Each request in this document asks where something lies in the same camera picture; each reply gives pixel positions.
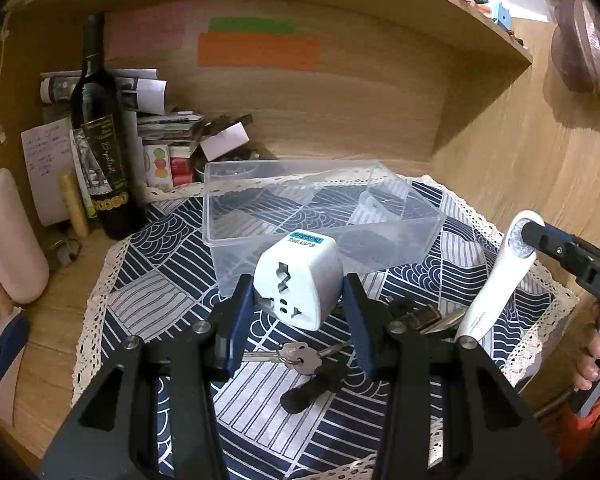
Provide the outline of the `right hand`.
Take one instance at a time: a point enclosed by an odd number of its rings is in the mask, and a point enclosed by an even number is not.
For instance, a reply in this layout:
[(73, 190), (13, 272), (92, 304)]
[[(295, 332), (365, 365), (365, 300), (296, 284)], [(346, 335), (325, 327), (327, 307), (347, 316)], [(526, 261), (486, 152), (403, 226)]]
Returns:
[(592, 306), (583, 315), (583, 324), (576, 333), (576, 350), (573, 357), (573, 385), (579, 391), (591, 390), (600, 380), (600, 334), (597, 322), (600, 305)]

